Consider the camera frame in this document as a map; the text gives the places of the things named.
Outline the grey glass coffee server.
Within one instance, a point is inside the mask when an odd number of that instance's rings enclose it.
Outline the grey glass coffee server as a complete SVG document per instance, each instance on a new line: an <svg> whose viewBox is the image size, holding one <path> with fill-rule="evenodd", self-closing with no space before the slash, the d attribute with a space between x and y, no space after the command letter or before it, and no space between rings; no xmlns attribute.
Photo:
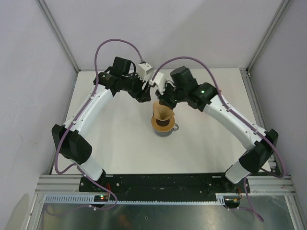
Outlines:
<svg viewBox="0 0 307 230"><path fill-rule="evenodd" d="M167 132L161 132L161 131L157 131L157 130L154 129L154 133L159 137L168 137L173 132L178 131L178 130L179 130L179 125L177 123L175 123L174 126Z"/></svg>

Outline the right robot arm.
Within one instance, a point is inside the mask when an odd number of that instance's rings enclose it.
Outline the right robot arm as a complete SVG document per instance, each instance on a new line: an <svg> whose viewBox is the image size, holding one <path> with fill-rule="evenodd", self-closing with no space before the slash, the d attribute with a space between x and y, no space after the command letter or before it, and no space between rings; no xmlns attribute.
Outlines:
<svg viewBox="0 0 307 230"><path fill-rule="evenodd" d="M184 66L170 73L169 83L163 73L158 72L152 81L157 85L159 102L171 109L180 102L187 102L193 109L211 116L243 145L246 152L226 172L221 186L226 192L233 192L244 177L258 173L273 154L278 133L261 128L248 121L221 95L216 87L205 82L198 84L190 70Z"/></svg>

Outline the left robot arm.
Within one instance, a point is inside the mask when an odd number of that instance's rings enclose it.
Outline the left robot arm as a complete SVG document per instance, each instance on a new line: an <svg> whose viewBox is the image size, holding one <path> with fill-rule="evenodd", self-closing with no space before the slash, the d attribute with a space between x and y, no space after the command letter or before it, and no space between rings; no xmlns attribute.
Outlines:
<svg viewBox="0 0 307 230"><path fill-rule="evenodd" d="M93 148L85 139L92 123L120 91L126 91L138 102L150 101L149 79L154 68L146 62L115 57L113 65L96 74L91 90L78 110L63 125L54 125L51 132L57 152L78 166L90 178L89 186L102 191L106 186L105 171L92 157Z"/></svg>

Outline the brown paper coffee filter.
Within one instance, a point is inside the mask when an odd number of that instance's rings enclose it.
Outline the brown paper coffee filter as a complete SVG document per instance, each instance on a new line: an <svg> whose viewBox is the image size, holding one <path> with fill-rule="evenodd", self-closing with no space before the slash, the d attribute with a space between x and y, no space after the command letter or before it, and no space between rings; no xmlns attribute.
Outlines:
<svg viewBox="0 0 307 230"><path fill-rule="evenodd" d="M155 119L160 121L169 120L174 116L174 112L169 107L162 105L159 101L153 103L153 116Z"/></svg>

